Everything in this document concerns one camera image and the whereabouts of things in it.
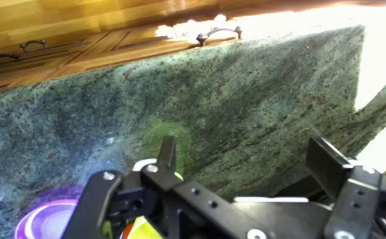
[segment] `yellow object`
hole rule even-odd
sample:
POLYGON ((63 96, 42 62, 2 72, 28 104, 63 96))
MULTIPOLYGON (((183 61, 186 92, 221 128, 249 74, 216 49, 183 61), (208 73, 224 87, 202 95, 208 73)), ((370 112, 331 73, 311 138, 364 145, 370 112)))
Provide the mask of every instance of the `yellow object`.
MULTIPOLYGON (((175 176, 183 180, 181 175, 175 172, 175 176)), ((136 218, 131 229, 128 239, 161 239, 157 231, 150 225, 144 216, 136 218)))

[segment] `wooden cabinet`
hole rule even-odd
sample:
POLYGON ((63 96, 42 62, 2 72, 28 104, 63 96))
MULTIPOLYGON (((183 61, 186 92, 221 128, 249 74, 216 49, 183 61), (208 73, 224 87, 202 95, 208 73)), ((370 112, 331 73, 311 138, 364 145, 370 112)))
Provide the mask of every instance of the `wooden cabinet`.
MULTIPOLYGON (((123 29, 47 47, 30 44, 26 47, 26 52, 21 48, 15 50, 19 56, 17 60, 0 58, 0 89, 198 47, 198 29, 208 30, 204 23, 198 23, 195 29, 186 34, 180 31, 185 31, 188 25, 179 26, 174 22, 123 29)), ((216 34, 206 41, 206 45, 236 38, 237 34, 232 32, 216 34)))

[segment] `purple plate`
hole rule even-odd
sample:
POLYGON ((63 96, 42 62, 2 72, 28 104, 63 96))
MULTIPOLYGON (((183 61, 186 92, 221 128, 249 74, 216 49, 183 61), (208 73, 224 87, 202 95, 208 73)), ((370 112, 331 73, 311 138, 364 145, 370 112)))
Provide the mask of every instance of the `purple plate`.
POLYGON ((60 239, 78 203, 63 199, 45 203, 18 223, 15 239, 60 239))

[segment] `drawer handle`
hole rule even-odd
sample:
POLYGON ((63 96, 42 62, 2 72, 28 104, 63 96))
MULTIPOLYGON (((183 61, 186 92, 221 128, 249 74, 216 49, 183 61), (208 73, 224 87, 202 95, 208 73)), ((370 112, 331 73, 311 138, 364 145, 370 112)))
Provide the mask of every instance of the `drawer handle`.
POLYGON ((26 47, 31 44, 31 43, 38 43, 38 44, 42 44, 44 48, 46 48, 46 44, 47 42, 44 41, 44 40, 31 40, 31 41, 27 41, 26 43, 22 43, 21 45, 19 45, 20 48, 22 48, 24 50, 24 52, 26 52, 26 47))
POLYGON ((212 29, 210 32, 208 32, 208 34, 203 34, 203 33, 199 34, 197 36, 196 40, 198 40, 200 42, 200 46, 204 46, 206 39, 208 39, 212 34, 219 32, 219 31, 235 32, 235 33, 237 33, 239 39, 241 39, 241 37, 242 37, 242 30, 240 29, 240 26, 236 27, 236 29, 234 29, 234 30, 231 30, 228 28, 216 27, 216 28, 212 29))
POLYGON ((0 54, 0 58, 2 57, 10 57, 10 58, 13 58, 15 60, 18 60, 20 55, 19 54, 0 54))

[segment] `green granite countertop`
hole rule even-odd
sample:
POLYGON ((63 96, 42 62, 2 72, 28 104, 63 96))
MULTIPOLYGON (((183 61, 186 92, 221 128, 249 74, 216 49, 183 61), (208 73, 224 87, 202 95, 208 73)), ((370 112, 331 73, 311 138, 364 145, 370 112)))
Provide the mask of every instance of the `green granite countertop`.
POLYGON ((0 238, 90 175, 178 141, 178 171, 230 200, 308 175, 323 136, 357 155, 386 126, 386 84, 354 107, 364 26, 245 40, 0 92, 0 238))

